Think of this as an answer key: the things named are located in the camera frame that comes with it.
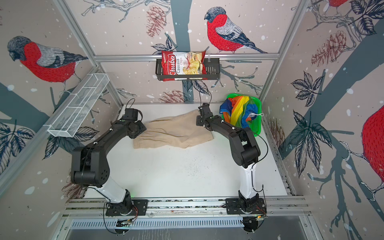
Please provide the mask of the beige drawstring shorts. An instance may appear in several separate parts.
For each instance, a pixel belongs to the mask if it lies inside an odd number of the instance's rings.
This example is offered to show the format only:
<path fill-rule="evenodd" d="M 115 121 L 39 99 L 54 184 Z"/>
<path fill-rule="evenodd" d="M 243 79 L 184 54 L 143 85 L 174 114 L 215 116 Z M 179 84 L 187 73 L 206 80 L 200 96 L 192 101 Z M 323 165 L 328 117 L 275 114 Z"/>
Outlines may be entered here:
<path fill-rule="evenodd" d="M 145 124 L 147 128 L 133 140 L 134 149 L 154 149 L 171 146 L 194 147 L 214 139 L 213 134 L 196 125 L 197 110 L 175 117 L 164 117 Z"/>

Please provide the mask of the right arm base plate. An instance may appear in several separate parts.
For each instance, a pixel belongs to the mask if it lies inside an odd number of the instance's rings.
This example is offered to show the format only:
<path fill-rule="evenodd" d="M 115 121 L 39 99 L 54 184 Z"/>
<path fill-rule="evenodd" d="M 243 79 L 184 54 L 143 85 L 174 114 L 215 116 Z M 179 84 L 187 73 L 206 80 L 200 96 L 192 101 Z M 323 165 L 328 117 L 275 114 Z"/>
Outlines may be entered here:
<path fill-rule="evenodd" d="M 224 207 L 228 215 L 266 215 L 267 206 L 263 198 L 244 200 L 241 198 L 225 199 Z"/>

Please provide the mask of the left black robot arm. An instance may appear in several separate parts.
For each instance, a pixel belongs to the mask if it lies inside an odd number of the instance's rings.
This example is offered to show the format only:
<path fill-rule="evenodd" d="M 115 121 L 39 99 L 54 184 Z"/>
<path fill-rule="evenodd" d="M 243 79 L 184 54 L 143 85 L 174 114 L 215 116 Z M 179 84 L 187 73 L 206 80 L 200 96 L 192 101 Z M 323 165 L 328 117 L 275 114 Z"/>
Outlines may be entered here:
<path fill-rule="evenodd" d="M 144 216 L 148 200 L 133 200 L 131 193 L 111 177 L 107 155 L 123 138 L 135 139 L 146 130 L 141 121 L 117 120 L 93 143 L 72 152 L 71 182 L 93 189 L 107 201 L 106 216 Z"/>

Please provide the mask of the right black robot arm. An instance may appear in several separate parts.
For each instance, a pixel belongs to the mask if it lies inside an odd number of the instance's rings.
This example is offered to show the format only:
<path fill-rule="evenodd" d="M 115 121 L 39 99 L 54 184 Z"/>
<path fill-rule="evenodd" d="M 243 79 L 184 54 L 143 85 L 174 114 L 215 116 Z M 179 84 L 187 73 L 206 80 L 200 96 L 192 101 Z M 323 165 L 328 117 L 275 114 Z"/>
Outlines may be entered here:
<path fill-rule="evenodd" d="M 254 133 L 247 127 L 245 129 L 225 122 L 222 117 L 214 115 L 207 103 L 198 107 L 196 125 L 216 132 L 229 141 L 231 155 L 234 162 L 241 167 L 240 189 L 238 205 L 245 214 L 266 214 L 265 202 L 255 189 L 253 180 L 253 167 L 259 162 L 261 150 Z"/>

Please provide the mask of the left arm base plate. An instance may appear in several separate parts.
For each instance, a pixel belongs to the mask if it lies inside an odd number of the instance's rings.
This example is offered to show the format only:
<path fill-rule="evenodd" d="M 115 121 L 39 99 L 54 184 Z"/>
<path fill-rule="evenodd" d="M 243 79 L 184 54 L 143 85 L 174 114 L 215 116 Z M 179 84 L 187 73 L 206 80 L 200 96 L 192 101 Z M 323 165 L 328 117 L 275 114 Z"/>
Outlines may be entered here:
<path fill-rule="evenodd" d="M 122 203 L 107 203 L 105 215 L 108 217 L 145 216 L 149 201 L 133 199 Z"/>

